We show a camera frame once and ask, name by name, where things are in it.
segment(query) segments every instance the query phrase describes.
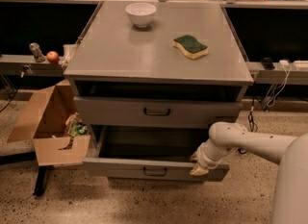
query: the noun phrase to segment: green scouring pad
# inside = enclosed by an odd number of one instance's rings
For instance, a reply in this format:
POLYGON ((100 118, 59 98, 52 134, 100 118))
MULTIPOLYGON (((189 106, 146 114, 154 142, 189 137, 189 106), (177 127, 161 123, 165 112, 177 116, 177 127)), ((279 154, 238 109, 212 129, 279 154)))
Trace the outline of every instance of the green scouring pad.
POLYGON ((200 43, 195 37, 184 35, 173 40, 173 46, 177 47, 185 57, 195 60, 209 53, 208 46, 200 43))

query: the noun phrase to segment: black device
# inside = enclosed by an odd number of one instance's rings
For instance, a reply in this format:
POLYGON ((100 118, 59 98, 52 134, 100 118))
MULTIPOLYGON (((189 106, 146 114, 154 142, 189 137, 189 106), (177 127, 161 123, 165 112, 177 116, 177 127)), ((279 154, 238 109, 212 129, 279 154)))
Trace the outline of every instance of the black device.
POLYGON ((262 58, 261 64, 266 70, 273 70, 275 66, 272 64, 271 58, 262 58))

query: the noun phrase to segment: red apple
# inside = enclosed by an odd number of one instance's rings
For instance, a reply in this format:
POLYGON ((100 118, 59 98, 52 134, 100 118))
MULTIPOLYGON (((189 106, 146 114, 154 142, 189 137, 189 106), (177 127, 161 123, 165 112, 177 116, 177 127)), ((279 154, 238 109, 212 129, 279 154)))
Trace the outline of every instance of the red apple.
POLYGON ((48 52, 46 55, 46 58, 50 63, 53 63, 53 64, 57 64, 60 60, 59 54, 55 51, 48 52))

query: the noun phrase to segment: floor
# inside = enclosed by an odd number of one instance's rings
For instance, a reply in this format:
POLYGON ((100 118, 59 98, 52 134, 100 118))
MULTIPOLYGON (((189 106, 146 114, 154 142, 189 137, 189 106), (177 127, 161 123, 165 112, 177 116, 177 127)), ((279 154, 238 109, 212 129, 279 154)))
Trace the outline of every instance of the floor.
MULTIPOLYGON (((33 151, 31 141, 6 142, 31 93, 20 92, 0 113, 0 155, 33 151)), ((7 101, 0 99, 0 107, 7 101)), ((248 127, 251 100, 239 123, 248 127)), ((277 101, 269 112, 255 104, 259 132, 307 133, 308 103, 277 101)), ((249 153, 223 160, 230 171, 221 183, 204 184, 92 177, 80 166, 50 170, 45 193, 33 195, 36 161, 0 165, 0 223, 270 223, 278 166, 249 153)))

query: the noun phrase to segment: drawer handle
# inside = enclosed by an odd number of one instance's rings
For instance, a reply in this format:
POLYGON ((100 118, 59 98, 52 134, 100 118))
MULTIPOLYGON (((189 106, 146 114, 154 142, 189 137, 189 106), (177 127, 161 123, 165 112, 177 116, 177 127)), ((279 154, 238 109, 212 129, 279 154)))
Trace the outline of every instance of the drawer handle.
POLYGON ((158 111, 152 111, 152 110, 149 110, 147 108, 144 108, 143 112, 144 112, 145 115, 168 116, 171 113, 171 109, 166 109, 165 111, 158 112, 158 111))
POLYGON ((167 169, 164 168, 164 171, 160 169, 146 169, 145 167, 143 168, 143 174, 145 176, 156 176, 156 177, 164 177, 167 174, 167 169))

